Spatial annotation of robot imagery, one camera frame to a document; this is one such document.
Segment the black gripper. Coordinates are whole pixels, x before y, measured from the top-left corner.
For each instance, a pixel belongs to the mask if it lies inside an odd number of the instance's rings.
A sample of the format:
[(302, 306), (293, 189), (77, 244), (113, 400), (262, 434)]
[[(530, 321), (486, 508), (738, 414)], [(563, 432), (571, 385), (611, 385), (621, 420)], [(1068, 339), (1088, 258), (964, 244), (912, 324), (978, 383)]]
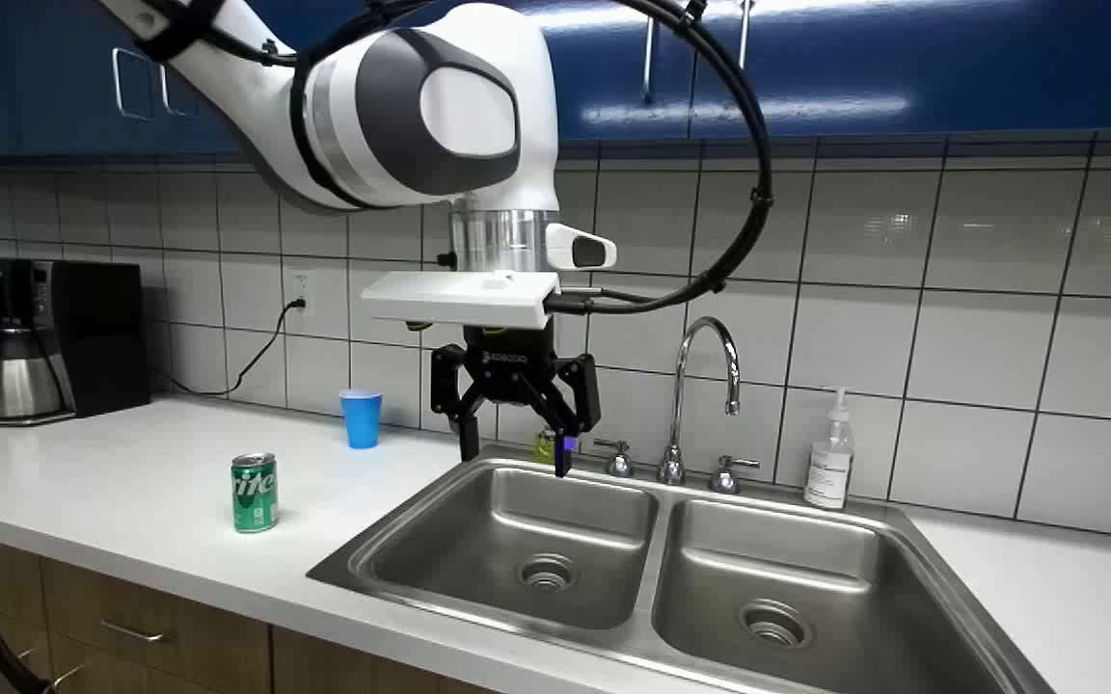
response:
[(465, 329), (464, 348), (433, 353), (433, 410), (451, 420), (464, 461), (483, 451), (483, 400), (531, 403), (555, 434), (555, 475), (566, 475), (577, 434), (602, 420), (599, 364), (555, 359), (550, 332)]

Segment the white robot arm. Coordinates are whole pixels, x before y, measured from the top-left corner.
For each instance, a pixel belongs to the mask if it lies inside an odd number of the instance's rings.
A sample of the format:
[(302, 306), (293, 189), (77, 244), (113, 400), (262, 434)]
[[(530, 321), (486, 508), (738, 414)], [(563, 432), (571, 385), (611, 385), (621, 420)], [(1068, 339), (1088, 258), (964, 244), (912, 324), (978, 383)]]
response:
[(447, 204), (442, 269), (364, 288), (378, 321), (455, 324), (433, 353), (433, 410), (479, 451), (486, 400), (531, 410), (559, 451), (602, 420), (587, 353), (555, 351), (566, 269), (616, 245), (559, 216), (559, 108), (545, 29), (500, 5), (458, 5), (410, 28), (378, 5), (293, 49), (245, 0), (96, 0), (141, 56), (173, 68), (289, 197), (328, 212)]

